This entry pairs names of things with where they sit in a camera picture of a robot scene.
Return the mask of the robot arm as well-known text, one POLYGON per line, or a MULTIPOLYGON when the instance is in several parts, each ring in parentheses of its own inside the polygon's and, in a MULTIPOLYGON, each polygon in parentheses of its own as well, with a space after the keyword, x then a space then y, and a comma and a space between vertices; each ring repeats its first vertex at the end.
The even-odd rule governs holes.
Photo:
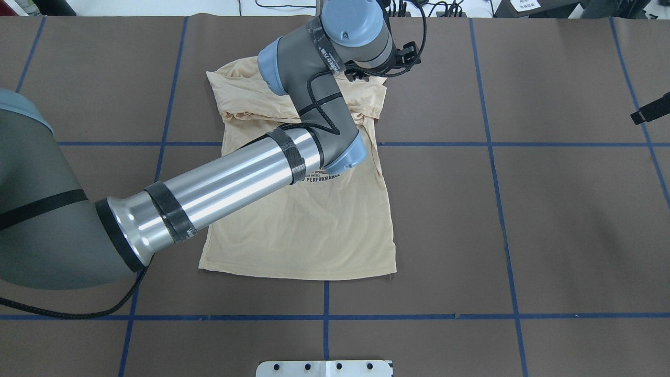
POLYGON ((319 15, 258 53, 263 86, 288 100, 296 123, 128 196, 96 200, 36 105, 3 88, 2 281, 76 290, 131 278, 161 250, 309 173, 353 169, 369 151, 337 75, 385 74, 396 57, 379 1, 326 1, 319 15))

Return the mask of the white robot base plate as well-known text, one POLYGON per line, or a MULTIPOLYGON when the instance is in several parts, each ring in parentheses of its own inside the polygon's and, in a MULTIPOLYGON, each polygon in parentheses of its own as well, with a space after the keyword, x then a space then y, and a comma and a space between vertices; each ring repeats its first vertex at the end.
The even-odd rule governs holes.
POLYGON ((387 360, 302 360, 259 363, 256 376, 393 376, 387 360))

